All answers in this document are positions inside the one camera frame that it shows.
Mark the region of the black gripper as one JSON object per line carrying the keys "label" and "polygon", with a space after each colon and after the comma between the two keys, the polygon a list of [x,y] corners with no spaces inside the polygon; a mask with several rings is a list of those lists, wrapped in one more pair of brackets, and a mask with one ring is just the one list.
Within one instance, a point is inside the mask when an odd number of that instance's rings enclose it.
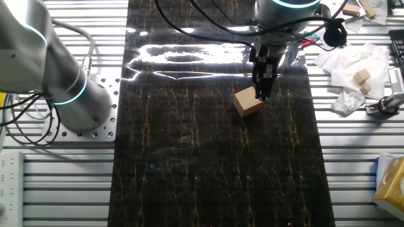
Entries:
{"label": "black gripper", "polygon": [[270,97],[273,86],[272,76],[265,75],[277,73],[280,55],[271,52],[271,49],[261,42],[254,42],[253,47],[249,54],[249,61],[253,63],[252,81],[255,85],[256,98],[265,101]]}

